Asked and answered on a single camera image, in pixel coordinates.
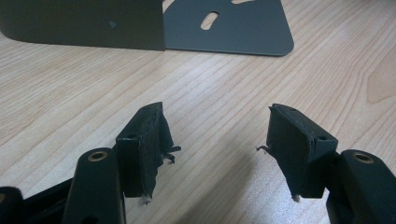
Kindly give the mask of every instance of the wooden table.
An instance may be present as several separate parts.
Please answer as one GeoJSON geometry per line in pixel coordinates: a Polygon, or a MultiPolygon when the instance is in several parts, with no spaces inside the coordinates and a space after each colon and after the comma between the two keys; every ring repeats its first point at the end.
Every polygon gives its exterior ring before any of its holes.
{"type": "Polygon", "coordinates": [[[286,57],[48,46],[0,35],[0,186],[24,197],[112,147],[138,108],[163,102],[175,165],[129,223],[328,223],[325,202],[290,198],[265,144],[270,111],[293,106],[396,173],[396,1],[282,1],[286,57]]]}

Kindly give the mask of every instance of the table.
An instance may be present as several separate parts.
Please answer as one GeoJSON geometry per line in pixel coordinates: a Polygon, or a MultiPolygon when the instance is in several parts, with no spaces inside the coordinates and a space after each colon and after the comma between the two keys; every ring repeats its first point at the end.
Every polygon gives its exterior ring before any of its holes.
{"type": "Polygon", "coordinates": [[[0,35],[0,186],[29,197],[112,147],[141,106],[163,102],[176,164],[159,168],[129,223],[328,223],[325,202],[290,198],[265,144],[272,103],[290,105],[396,174],[396,2],[283,0],[286,57],[100,49],[0,35]]]}

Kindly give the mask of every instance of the wooden tabletop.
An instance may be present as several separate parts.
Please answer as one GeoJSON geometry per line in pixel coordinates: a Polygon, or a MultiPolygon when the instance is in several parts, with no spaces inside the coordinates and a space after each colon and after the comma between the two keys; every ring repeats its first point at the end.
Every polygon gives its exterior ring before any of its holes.
{"type": "Polygon", "coordinates": [[[265,144],[270,111],[295,107],[396,174],[396,1],[283,0],[294,50],[281,58],[49,46],[0,35],[0,186],[28,197],[112,147],[163,102],[176,164],[128,223],[328,223],[323,199],[290,197],[265,144]]]}

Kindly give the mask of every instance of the light wood surface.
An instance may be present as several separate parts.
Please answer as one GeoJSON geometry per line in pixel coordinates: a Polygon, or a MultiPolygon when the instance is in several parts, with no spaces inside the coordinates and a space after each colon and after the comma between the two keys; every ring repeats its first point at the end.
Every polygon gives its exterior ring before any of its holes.
{"type": "Polygon", "coordinates": [[[163,101],[176,164],[159,169],[129,223],[328,223],[325,201],[290,198],[265,144],[270,111],[293,106],[396,173],[396,1],[283,0],[286,57],[48,46],[0,35],[0,186],[24,197],[112,147],[138,108],[163,101]]]}

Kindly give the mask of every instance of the dark gray metal plate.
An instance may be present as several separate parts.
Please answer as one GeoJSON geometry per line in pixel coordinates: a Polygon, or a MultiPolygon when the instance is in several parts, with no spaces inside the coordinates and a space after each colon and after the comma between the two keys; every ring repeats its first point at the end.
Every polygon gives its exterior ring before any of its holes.
{"type": "Polygon", "coordinates": [[[33,43],[165,50],[161,0],[1,0],[0,31],[33,43]]]}
{"type": "Polygon", "coordinates": [[[164,13],[165,47],[284,56],[294,47],[280,0],[176,0],[164,13]],[[208,13],[219,16],[201,29],[208,13]]]}

